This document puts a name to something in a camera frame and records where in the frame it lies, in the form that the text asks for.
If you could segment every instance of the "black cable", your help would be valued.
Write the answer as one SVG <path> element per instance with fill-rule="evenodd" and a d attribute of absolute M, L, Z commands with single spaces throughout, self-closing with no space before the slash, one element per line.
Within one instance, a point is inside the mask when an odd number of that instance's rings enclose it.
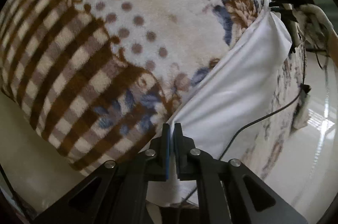
<path fill-rule="evenodd" d="M 4 169 L 2 168 L 1 164 L 0 164 L 0 173 L 1 173 L 1 175 L 3 176 L 3 178 L 4 178 L 4 180 L 5 180 L 5 182 L 6 182 L 7 186 L 8 186 L 8 188 L 10 189 L 10 191 L 11 191 L 11 193 L 12 193 L 12 195 L 13 195 L 13 199 L 14 199 L 15 203 L 16 203 L 16 204 L 18 205 L 18 207 L 21 209 L 21 211 L 22 211 L 23 215 L 25 216 L 25 218 L 27 219 L 28 223 L 32 223 L 31 217 L 28 215 L 27 210 L 26 210 L 26 208 L 23 206 L 23 204 L 22 204 L 22 202 L 21 202 L 21 200 L 20 200 L 18 194 L 17 194 L 16 191 L 13 189 L 13 187 L 12 187 L 10 181 L 8 180 L 8 177 L 7 177 L 7 175 L 6 175 L 5 171 L 4 171 Z"/>
<path fill-rule="evenodd" d="M 302 80 L 302 85 L 304 85 L 304 81 L 305 81 L 305 44 L 303 44 L 303 80 Z M 300 86 L 300 90 L 297 94 L 297 96 L 288 104 L 286 104 L 285 106 L 283 106 L 282 108 L 273 111 L 272 113 L 269 113 L 261 118 L 258 118 L 248 124 L 246 124 L 245 126 L 243 126 L 242 128 L 240 128 L 235 134 L 234 136 L 231 138 L 229 144 L 227 145 L 227 147 L 224 149 L 224 151 L 222 152 L 222 154 L 220 155 L 220 157 L 218 158 L 218 160 L 221 160 L 223 158 L 223 156 L 226 154 L 226 152 L 228 151 L 228 149 L 230 148 L 231 144 L 234 142 L 235 138 L 239 135 L 239 133 L 243 130 L 245 130 L 246 128 L 263 121 L 264 119 L 267 119 L 273 115 L 275 115 L 276 113 L 279 113 L 282 110 L 285 110 L 287 107 L 291 106 L 300 96 L 301 92 L 302 92 L 302 86 Z M 177 211 L 177 215 L 176 215 L 176 224 L 179 224 L 180 221 L 180 213 L 182 210 L 182 206 L 183 203 L 186 202 L 195 192 L 197 191 L 197 187 L 195 187 L 187 196 L 185 199 L 183 199 L 183 201 L 180 203 L 179 207 L 178 207 L 178 211 Z"/>

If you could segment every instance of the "fleece blanket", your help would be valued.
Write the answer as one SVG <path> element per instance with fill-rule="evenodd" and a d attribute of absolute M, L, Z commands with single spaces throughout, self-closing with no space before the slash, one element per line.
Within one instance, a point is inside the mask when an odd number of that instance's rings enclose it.
<path fill-rule="evenodd" d="M 1 89 L 37 134 L 87 175 L 106 160 L 132 158 L 160 132 L 263 5 L 8 0 L 0 12 Z M 283 67 L 293 81 L 295 67 Z"/>

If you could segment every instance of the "mattress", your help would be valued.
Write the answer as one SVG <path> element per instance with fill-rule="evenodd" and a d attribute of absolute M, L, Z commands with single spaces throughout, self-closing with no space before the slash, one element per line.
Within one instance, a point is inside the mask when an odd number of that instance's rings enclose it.
<path fill-rule="evenodd" d="M 0 12 L 1 89 L 88 175 L 106 160 L 131 159 L 159 134 L 267 2 L 8 0 Z M 301 55 L 297 48 L 280 67 L 266 112 L 298 93 Z M 260 124 L 237 156 L 261 178 L 283 148 L 295 106 Z"/>

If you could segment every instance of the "tile floor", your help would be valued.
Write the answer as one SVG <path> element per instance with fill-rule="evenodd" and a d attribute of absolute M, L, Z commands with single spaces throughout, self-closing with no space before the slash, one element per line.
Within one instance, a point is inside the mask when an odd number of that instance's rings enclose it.
<path fill-rule="evenodd" d="M 324 63 L 324 57 L 320 56 L 320 59 Z M 325 98 L 324 72 L 319 69 L 315 55 L 308 53 L 306 83 L 312 87 L 309 104 L 311 119 L 307 127 L 296 131 L 289 138 L 266 179 L 266 183 L 304 215 L 309 224 L 317 222 L 338 191 L 335 74 L 338 75 L 338 72 L 335 73 L 331 62 L 329 129 L 321 133 Z M 9 179 L 20 195 L 40 212 L 83 178 L 69 167 L 49 143 L 36 135 L 17 106 L 2 94 L 0 140 L 0 162 Z M 314 166 L 318 142 L 322 144 L 322 149 Z"/>

